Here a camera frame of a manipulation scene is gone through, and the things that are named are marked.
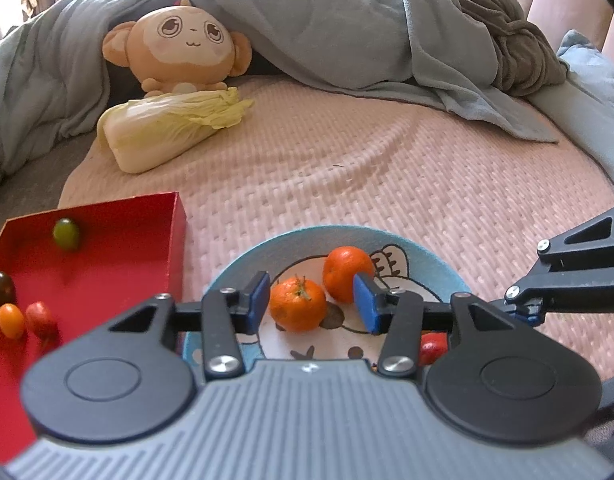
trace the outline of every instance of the pink textured bedspread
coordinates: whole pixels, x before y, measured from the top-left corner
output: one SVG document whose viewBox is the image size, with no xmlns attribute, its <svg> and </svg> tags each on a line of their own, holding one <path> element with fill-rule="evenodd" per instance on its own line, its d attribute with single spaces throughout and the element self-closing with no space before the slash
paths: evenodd
<svg viewBox="0 0 614 480">
<path fill-rule="evenodd" d="M 239 126 L 137 176 L 95 143 L 60 200 L 179 191 L 188 215 L 187 300 L 253 245 L 325 223 L 410 238 L 493 300 L 531 267 L 538 240 L 614 206 L 613 185 L 555 126 L 558 145 L 534 144 L 419 105 L 328 94 L 285 78 L 238 86 L 255 100 Z M 551 314 L 541 330 L 603 378 L 614 375 L 614 315 Z"/>
</svg>

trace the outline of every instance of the blue plate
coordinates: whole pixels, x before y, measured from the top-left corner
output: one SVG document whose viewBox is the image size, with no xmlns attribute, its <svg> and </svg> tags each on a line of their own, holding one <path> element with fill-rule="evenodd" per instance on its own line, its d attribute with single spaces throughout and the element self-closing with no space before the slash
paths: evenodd
<svg viewBox="0 0 614 480">
<path fill-rule="evenodd" d="M 272 283 L 306 276 L 322 284 L 325 257 L 336 247 L 358 247 L 372 257 L 376 282 L 385 288 L 404 288 L 427 301 L 449 301 L 456 291 L 469 288 L 435 254 L 410 240 L 361 226 L 318 226 L 272 238 L 242 254 L 212 283 L 211 288 L 241 288 L 258 270 L 266 270 Z M 327 317 L 310 332 L 289 333 L 267 314 L 255 336 L 238 335 L 245 366 L 256 359 L 378 359 L 383 335 L 370 335 L 354 304 L 337 304 L 327 297 Z M 184 340 L 183 357 L 191 365 L 202 363 L 200 334 Z"/>
</svg>

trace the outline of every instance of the cherry tomato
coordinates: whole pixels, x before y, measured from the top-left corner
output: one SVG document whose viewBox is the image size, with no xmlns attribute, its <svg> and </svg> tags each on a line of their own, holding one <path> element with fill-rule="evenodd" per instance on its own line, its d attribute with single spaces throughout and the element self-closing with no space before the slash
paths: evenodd
<svg viewBox="0 0 614 480">
<path fill-rule="evenodd" d="M 40 339 L 52 339 L 58 333 L 58 325 L 52 313 L 42 301 L 36 301 L 24 311 L 26 325 L 30 332 Z"/>
<path fill-rule="evenodd" d="M 448 350 L 447 334 L 445 332 L 423 334 L 420 339 L 419 364 L 421 366 L 432 365 L 437 359 L 445 355 Z"/>
<path fill-rule="evenodd" d="M 0 307 L 0 329 L 9 339 L 19 339 L 24 333 L 24 316 L 12 303 Z"/>
<path fill-rule="evenodd" d="M 16 290 L 14 288 L 14 280 L 11 276 L 0 271 L 0 306 L 5 303 L 14 303 L 16 301 Z"/>
<path fill-rule="evenodd" d="M 63 251 L 75 251 L 80 246 L 80 229 L 70 218 L 61 218 L 53 227 L 53 240 Z"/>
</svg>

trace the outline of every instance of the red box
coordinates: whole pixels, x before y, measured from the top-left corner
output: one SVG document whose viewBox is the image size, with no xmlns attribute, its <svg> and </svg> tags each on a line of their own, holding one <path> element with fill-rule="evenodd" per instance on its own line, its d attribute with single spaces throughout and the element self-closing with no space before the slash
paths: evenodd
<svg viewBox="0 0 614 480">
<path fill-rule="evenodd" d="M 73 253 L 53 241 L 60 218 L 80 228 Z M 56 343 L 64 344 L 159 292 L 180 301 L 185 232 L 176 192 L 47 211 L 5 223 L 0 270 L 13 278 L 23 312 L 45 302 L 58 322 Z M 20 381 L 49 350 L 33 334 L 10 340 L 0 331 L 1 463 L 36 439 L 20 403 Z"/>
</svg>

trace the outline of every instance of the red fruit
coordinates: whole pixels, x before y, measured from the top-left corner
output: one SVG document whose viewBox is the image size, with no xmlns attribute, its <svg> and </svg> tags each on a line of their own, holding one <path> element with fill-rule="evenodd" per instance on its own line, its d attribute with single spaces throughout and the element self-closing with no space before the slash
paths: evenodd
<svg viewBox="0 0 614 480">
<path fill-rule="evenodd" d="M 432 365 L 449 350 L 445 332 L 429 332 L 420 339 L 419 365 Z"/>
<path fill-rule="evenodd" d="M 29 305 L 24 311 L 24 318 L 29 331 L 42 340 L 52 339 L 58 333 L 58 324 L 42 301 Z"/>
</svg>

